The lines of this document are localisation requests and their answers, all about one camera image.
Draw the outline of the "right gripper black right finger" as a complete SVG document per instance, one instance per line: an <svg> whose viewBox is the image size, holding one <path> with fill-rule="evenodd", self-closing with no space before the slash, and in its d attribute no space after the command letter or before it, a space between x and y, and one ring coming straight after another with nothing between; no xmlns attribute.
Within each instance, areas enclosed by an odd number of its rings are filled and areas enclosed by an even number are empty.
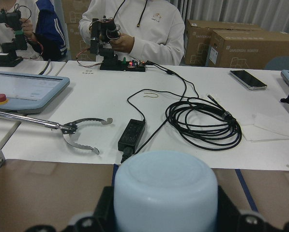
<svg viewBox="0 0 289 232"><path fill-rule="evenodd" d="M236 232L240 211L231 201L222 187L218 186L218 209L217 209L217 231Z"/></svg>

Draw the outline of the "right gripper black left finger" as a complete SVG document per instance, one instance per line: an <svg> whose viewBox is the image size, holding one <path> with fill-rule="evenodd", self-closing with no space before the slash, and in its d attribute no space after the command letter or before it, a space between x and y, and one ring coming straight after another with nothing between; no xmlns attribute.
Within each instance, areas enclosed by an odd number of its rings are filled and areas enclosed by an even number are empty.
<svg viewBox="0 0 289 232"><path fill-rule="evenodd" d="M114 187L104 187L93 213L93 232L115 232Z"/></svg>

